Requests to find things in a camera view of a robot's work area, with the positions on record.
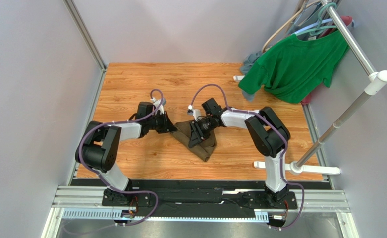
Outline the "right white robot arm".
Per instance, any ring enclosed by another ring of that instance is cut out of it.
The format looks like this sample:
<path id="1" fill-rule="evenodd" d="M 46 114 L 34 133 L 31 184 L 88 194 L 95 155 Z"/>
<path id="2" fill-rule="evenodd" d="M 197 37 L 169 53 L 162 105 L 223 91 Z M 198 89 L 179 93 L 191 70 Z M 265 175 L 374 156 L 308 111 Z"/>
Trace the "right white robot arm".
<path id="1" fill-rule="evenodd" d="M 202 107 L 205 116 L 189 106 L 188 112 L 195 117 L 190 123 L 189 148 L 208 140 L 217 127 L 247 129 L 256 149 L 265 157 L 265 192 L 261 199 L 271 207 L 282 204 L 288 194 L 284 159 L 290 132 L 273 109 L 264 107 L 258 111 L 243 111 L 222 108 L 214 98 L 204 102 Z"/>

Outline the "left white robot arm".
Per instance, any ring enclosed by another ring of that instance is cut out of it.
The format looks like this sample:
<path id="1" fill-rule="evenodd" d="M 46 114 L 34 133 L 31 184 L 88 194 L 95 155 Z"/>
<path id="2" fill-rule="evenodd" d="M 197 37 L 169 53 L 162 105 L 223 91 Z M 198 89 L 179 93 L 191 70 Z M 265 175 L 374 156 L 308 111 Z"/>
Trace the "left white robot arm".
<path id="1" fill-rule="evenodd" d="M 93 171 L 107 186 L 105 204 L 126 206 L 135 200 L 131 179 L 116 164 L 120 142 L 142 138 L 151 130 L 158 134 L 176 131 L 164 110 L 165 103 L 164 99 L 140 102 L 137 112 L 120 123 L 89 122 L 76 149 L 75 161 Z"/>

